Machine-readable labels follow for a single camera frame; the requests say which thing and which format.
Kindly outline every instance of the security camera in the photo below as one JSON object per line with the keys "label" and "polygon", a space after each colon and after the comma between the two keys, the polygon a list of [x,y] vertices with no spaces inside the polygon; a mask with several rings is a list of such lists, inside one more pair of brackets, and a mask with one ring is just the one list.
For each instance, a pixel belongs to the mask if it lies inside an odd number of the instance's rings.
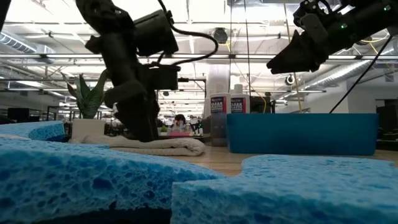
{"label": "security camera", "polygon": [[288,86],[293,85],[294,84],[294,77],[292,75],[289,75],[288,77],[286,77],[285,84],[288,85]]}
{"label": "security camera", "polygon": [[211,35],[217,40],[219,44],[226,44],[228,35],[224,28],[216,28]]}

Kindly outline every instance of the sponge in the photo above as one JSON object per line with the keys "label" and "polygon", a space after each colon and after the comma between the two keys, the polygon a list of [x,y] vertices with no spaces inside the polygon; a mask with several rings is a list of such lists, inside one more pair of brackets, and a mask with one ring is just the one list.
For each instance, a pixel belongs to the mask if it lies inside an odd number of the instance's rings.
{"label": "sponge", "polygon": [[256,156],[230,179],[173,184],[172,223],[398,223],[398,171],[371,159]]}
{"label": "sponge", "polygon": [[175,159],[102,146],[0,138],[0,223],[109,210],[170,210],[173,182],[217,178],[225,176]]}
{"label": "sponge", "polygon": [[33,140],[57,141],[63,139],[65,131],[61,121],[0,125],[0,134],[9,134]]}

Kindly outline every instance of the blue plastic container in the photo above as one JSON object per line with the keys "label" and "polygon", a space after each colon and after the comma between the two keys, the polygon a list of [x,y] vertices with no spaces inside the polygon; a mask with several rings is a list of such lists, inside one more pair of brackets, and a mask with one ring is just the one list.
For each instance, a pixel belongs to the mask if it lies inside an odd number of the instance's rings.
{"label": "blue plastic container", "polygon": [[371,156],[378,114],[228,114],[233,153]]}

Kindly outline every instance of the folded towel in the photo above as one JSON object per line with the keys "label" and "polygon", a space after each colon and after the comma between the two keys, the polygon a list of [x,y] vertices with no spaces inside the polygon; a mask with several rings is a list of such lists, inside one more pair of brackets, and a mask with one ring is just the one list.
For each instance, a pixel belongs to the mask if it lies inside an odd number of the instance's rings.
{"label": "folded towel", "polygon": [[133,152],[156,156],[199,156],[206,146],[199,140],[192,138],[177,138],[157,140],[152,142],[140,142],[126,139],[122,136],[85,136],[72,139],[69,143],[83,144],[107,144],[113,150]]}

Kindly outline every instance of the wooden table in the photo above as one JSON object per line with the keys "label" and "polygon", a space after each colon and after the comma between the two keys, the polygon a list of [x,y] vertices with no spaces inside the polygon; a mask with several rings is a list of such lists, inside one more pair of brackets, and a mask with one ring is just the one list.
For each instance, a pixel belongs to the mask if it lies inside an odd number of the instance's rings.
{"label": "wooden table", "polygon": [[[241,163],[244,159],[258,154],[234,154],[225,147],[208,147],[200,156],[169,156],[174,159],[191,162],[193,164],[213,169],[228,176],[241,173]],[[398,152],[377,150],[374,156],[349,156],[369,159],[393,161],[398,167]]]}

